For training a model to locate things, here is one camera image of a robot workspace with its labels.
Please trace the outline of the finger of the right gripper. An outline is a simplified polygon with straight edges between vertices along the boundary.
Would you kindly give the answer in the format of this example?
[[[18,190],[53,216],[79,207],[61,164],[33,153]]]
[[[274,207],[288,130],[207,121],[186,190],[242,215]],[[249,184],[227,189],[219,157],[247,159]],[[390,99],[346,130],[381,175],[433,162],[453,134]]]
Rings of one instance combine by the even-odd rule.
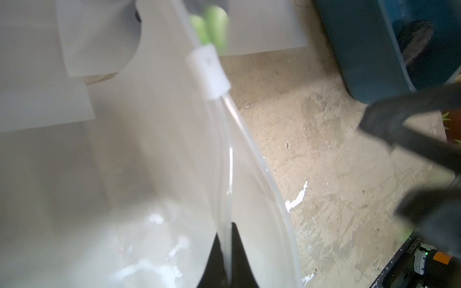
[[[446,169],[461,171],[461,149],[404,126],[413,115],[459,109],[461,84],[438,86],[369,105],[359,123],[363,132],[390,146],[398,145]]]
[[[461,190],[416,188],[397,205],[395,216],[412,225],[429,244],[461,256]]]

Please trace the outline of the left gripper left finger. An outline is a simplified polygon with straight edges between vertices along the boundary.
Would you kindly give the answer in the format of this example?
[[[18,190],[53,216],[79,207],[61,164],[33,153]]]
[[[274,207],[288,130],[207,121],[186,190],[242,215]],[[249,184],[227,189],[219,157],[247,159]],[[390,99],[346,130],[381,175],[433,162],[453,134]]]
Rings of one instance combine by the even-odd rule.
[[[218,235],[215,236],[206,267],[197,288],[226,288],[228,286],[224,270],[223,254]]]

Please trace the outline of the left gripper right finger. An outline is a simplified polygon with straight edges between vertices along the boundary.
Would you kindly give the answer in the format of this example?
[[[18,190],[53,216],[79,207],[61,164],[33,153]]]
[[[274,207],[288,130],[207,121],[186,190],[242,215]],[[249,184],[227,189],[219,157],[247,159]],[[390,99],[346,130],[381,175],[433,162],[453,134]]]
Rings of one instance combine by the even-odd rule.
[[[232,279],[231,288],[258,288],[237,225],[232,223]]]

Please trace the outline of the clear zip-top bag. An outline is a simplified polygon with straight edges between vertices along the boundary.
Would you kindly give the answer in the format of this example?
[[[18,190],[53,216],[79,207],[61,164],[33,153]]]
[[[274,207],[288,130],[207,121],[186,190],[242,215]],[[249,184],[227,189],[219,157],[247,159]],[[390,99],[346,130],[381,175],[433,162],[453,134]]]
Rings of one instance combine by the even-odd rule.
[[[211,5],[229,16],[228,48],[222,56],[248,55],[307,45],[292,1],[184,1],[190,14]]]
[[[138,50],[89,87],[108,288],[298,288],[289,212],[182,1],[138,1]]]
[[[132,59],[135,13],[134,1],[2,1],[1,131],[93,120],[84,79]]]

